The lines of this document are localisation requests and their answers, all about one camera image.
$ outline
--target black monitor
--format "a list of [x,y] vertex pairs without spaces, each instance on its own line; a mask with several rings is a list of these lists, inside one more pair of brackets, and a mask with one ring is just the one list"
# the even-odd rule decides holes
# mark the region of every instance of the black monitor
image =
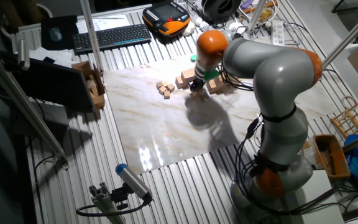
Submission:
[[[0,56],[17,63],[17,55],[0,51]],[[12,72],[27,96],[50,101],[73,111],[96,111],[84,76],[78,70],[30,58],[28,71]]]

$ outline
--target white marble board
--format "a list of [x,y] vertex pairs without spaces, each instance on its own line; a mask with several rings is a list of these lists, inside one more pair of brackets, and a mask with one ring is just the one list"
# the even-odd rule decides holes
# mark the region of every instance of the white marble board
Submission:
[[[186,56],[104,72],[126,159],[136,174],[235,144],[259,114],[254,93],[249,91],[233,89],[194,98],[189,89],[175,86],[171,98],[164,100],[156,83],[175,84],[182,70],[194,66]],[[308,120],[336,111],[320,83],[300,94],[295,103]]]

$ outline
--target mouse pad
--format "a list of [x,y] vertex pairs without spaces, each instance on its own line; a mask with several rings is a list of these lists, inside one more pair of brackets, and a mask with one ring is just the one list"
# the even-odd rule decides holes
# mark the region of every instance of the mouse pad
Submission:
[[[73,34],[78,34],[76,26],[77,16],[62,16],[49,18],[41,22],[41,45],[47,50],[73,49]],[[60,29],[62,39],[54,42],[50,39],[49,29],[57,27]]]

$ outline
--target black keyboard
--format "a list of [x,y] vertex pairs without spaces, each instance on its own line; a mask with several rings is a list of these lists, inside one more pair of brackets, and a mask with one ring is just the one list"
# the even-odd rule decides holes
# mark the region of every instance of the black keyboard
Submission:
[[[97,31],[96,37],[98,38],[100,50],[144,44],[152,40],[145,24]],[[73,42],[75,55],[92,52],[88,33],[73,35]]]

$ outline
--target small wooden cube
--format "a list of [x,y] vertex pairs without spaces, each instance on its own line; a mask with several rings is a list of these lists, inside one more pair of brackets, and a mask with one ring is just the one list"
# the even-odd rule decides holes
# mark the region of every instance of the small wooden cube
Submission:
[[169,85],[169,82],[167,82],[167,81],[162,81],[162,85],[163,85],[164,87],[167,87],[167,86]]
[[94,80],[87,80],[86,81],[86,86],[88,87],[88,89],[90,90],[92,86],[96,87],[96,83],[94,82]]
[[158,91],[160,92],[161,95],[163,95],[166,90],[167,90],[167,89],[166,89],[164,86],[161,86],[161,87],[158,89]]
[[169,84],[169,85],[167,86],[167,90],[171,93],[171,92],[173,92],[173,91],[175,90],[175,86],[172,85],[172,84]]
[[181,77],[177,77],[175,83],[177,84],[178,89],[186,88],[187,82],[184,81]]
[[221,88],[222,86],[224,86],[224,82],[223,82],[222,76],[218,76],[218,77],[214,78],[214,81],[215,81],[215,85],[216,85],[218,88]]
[[103,97],[103,95],[93,98],[93,104],[97,109],[100,109],[100,108],[104,107],[104,97]]
[[155,86],[159,90],[162,86],[164,86],[164,84],[162,82],[158,82],[157,84],[155,84]]
[[217,86],[217,84],[215,83],[215,80],[210,80],[206,84],[206,87],[207,87],[209,93],[215,93],[221,89],[220,86]]
[[184,70],[181,72],[181,78],[186,82],[191,82],[196,78],[194,68]]
[[99,91],[96,86],[91,87],[91,92],[93,93],[94,96],[99,96]]
[[171,93],[169,91],[164,92],[164,99],[169,99],[171,97]]

